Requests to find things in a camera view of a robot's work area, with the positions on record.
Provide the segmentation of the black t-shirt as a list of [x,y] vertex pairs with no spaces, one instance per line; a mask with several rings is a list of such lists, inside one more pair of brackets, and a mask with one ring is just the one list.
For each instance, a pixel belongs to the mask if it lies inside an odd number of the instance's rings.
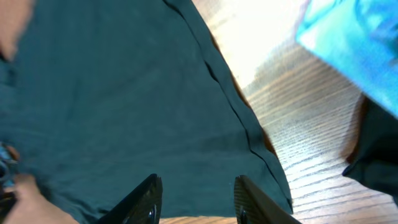
[[233,216],[238,175],[292,212],[284,170],[191,1],[36,1],[1,62],[1,141],[80,223],[153,173],[166,217]]

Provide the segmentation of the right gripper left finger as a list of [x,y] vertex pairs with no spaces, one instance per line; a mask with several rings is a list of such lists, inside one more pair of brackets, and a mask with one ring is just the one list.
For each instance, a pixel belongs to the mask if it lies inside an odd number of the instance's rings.
[[162,179],[151,174],[96,223],[159,224],[162,193]]

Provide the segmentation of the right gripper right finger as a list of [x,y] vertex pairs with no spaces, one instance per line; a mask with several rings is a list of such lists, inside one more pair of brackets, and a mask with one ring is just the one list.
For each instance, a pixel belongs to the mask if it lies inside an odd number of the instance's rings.
[[239,224],[301,224],[245,175],[234,181],[234,209]]

